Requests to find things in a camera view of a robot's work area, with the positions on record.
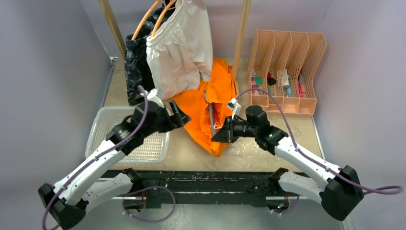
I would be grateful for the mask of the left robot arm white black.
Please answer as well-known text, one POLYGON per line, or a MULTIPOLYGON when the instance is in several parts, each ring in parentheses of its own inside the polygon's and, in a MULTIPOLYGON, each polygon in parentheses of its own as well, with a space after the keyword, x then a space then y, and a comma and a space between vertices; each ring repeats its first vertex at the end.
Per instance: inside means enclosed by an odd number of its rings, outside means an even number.
POLYGON ((73 172, 55 184, 43 184, 38 189, 46 208, 42 228, 46 229, 47 215, 54 218, 58 228, 69 230, 78 225, 96 206, 115 196, 137 196, 149 189, 157 191, 160 188, 157 183, 148 184, 132 168, 124 169, 101 184, 97 181, 113 165, 143 145, 150 135, 166 133, 190 122, 191 117, 175 101, 170 101, 169 104, 173 114, 169 114, 162 104, 142 102, 132 110, 131 115, 124 117, 112 128, 100 146, 73 172))

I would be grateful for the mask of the grey-blue plastic hanger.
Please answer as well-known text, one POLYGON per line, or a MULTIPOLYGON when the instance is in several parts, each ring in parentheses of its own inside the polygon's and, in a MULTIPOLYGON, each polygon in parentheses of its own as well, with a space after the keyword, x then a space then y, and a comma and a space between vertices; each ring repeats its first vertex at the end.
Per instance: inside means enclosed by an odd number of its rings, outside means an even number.
POLYGON ((212 103, 209 103, 206 97, 206 90, 203 91, 203 99, 208 106, 209 111, 209 119, 210 119, 210 129, 212 137, 216 135, 217 129, 215 127, 215 119, 214 119, 214 107, 212 103))

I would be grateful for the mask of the orange shorts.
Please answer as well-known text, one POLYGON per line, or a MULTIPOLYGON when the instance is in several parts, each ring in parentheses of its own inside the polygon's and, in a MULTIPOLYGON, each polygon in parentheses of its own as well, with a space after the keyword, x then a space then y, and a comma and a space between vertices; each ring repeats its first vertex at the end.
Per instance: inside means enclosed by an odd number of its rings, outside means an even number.
POLYGON ((215 127, 221 127, 232 111, 226 104, 236 97, 236 90, 232 77, 232 69, 225 58, 215 57, 212 75, 209 81, 200 81, 196 90, 185 90, 171 99, 188 116, 191 121, 185 129, 191 138, 203 149, 215 157, 220 157, 227 146, 226 143, 212 142, 213 117, 215 127))

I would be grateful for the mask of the white plastic basket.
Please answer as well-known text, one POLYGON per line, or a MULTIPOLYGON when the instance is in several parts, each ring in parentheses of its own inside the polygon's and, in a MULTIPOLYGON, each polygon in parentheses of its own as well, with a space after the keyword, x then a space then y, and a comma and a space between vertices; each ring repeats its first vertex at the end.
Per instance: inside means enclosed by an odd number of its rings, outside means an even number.
MULTIPOLYGON (((125 117, 132 115, 134 108, 130 106, 102 107, 93 120, 86 145, 85 156, 90 156, 102 143, 112 128, 121 123, 125 117)), ((169 132, 154 133, 144 139, 143 145, 134 149, 120 163, 159 163, 167 155, 169 132)))

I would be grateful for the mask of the pink plastic file organizer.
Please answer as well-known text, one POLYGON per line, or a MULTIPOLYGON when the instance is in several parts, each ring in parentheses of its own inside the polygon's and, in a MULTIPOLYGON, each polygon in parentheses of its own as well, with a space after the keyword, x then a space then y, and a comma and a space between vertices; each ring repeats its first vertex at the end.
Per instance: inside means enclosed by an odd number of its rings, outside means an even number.
POLYGON ((257 30, 247 64, 248 85, 260 77, 260 95, 249 93, 249 104, 267 113, 313 116, 317 99, 313 79, 327 41, 323 33, 257 30))

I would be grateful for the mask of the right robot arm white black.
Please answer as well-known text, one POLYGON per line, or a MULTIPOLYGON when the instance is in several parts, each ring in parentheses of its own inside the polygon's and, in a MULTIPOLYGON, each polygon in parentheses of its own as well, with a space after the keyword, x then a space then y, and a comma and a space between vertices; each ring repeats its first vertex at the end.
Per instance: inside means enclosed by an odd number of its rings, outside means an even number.
POLYGON ((234 143, 238 138, 254 138, 259 148, 284 159, 305 173, 297 175, 279 168, 269 177, 269 189, 275 195, 294 193, 319 203, 334 219, 343 221, 363 200, 363 191, 356 187, 359 177, 350 166, 343 168, 316 156, 297 144, 283 130, 270 125, 260 106, 246 109, 246 119, 237 115, 241 106, 227 103, 232 111, 212 141, 234 143))

